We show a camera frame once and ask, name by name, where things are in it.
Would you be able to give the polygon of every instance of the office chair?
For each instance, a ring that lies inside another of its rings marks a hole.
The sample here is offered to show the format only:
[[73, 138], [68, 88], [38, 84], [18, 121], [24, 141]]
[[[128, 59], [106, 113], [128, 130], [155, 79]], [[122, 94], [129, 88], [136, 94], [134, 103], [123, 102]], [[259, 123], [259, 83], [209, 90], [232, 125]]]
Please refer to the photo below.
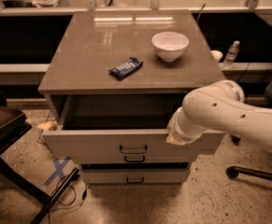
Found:
[[[32, 126], [19, 109], [7, 107], [7, 98], [0, 92], [0, 155], [25, 135]], [[62, 185], [50, 196], [34, 184], [17, 174], [0, 157], [0, 174], [25, 190], [43, 204], [43, 208], [31, 223], [39, 223], [64, 193], [69, 184], [79, 178], [79, 169], [74, 168]]]

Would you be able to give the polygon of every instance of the plastic bottle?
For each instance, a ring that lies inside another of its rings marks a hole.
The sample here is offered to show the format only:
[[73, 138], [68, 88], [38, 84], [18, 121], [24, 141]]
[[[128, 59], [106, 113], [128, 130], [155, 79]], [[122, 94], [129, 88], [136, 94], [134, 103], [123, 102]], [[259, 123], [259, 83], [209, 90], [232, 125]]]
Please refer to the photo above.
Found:
[[234, 41], [234, 43], [229, 47], [225, 59], [222, 63], [223, 69], [230, 69], [232, 67], [233, 62], [236, 59], [236, 56], [239, 52], [239, 41]]

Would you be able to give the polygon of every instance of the chair leg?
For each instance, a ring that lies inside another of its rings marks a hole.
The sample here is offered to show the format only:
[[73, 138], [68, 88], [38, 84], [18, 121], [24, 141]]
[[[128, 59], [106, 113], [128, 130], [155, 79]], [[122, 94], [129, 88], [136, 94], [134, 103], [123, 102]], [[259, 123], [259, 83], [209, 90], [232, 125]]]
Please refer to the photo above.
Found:
[[232, 142], [235, 144], [235, 145], [238, 145], [239, 141], [240, 141], [240, 138], [236, 137], [236, 136], [233, 136], [231, 135], [231, 138], [232, 138]]
[[21, 189], [25, 190], [31, 196], [40, 201], [44, 206], [41, 211], [36, 215], [31, 224], [38, 224], [41, 222], [43, 217], [50, 211], [53, 205], [61, 197], [61, 195], [66, 191], [67, 187], [72, 181], [79, 178], [79, 169], [74, 168], [71, 173], [64, 180], [62, 185], [50, 196], [46, 192], [42, 191], [34, 184], [30, 183], [21, 175], [17, 174], [12, 168], [10, 168], [6, 162], [0, 158], [0, 173], [7, 179], [12, 181], [14, 184], [19, 186]]
[[232, 167], [229, 167], [226, 169], [226, 173], [229, 178], [235, 178], [238, 176], [238, 174], [243, 174], [243, 175], [252, 175], [252, 176], [256, 176], [256, 177], [259, 177], [262, 179], [272, 181], [272, 174], [271, 173], [252, 170], [252, 169], [248, 169], [248, 168], [241, 168], [241, 167], [232, 166]]

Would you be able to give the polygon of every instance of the white bowl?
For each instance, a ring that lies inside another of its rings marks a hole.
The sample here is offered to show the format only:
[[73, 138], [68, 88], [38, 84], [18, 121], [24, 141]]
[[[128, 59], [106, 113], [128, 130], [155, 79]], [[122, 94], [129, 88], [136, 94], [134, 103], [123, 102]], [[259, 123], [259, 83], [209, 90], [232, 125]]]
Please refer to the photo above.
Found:
[[190, 43], [188, 37], [174, 32], [157, 34], [151, 42], [157, 55], [165, 62], [173, 62], [179, 58]]

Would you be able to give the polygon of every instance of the drawer handle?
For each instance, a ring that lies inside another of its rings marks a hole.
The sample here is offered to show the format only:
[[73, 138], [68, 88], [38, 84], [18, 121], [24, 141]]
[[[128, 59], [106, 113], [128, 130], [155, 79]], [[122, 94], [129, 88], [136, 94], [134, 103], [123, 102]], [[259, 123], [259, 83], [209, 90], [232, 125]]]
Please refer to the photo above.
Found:
[[121, 152], [121, 154], [143, 154], [143, 153], [147, 153], [147, 146], [144, 146], [144, 148], [139, 151], [137, 151], [137, 149], [135, 149], [135, 148], [128, 148], [128, 149], [124, 150], [123, 146], [120, 146], [120, 152]]
[[144, 177], [142, 177], [141, 180], [139, 180], [139, 181], [130, 181], [128, 179], [128, 177], [126, 177], [126, 183], [128, 183], [128, 184], [141, 184], [143, 182], [144, 182]]
[[139, 161], [128, 160], [128, 158], [127, 158], [126, 156], [124, 156], [124, 160], [125, 160], [126, 162], [143, 162], [143, 161], [145, 161], [145, 156], [142, 156], [142, 159], [139, 160]]

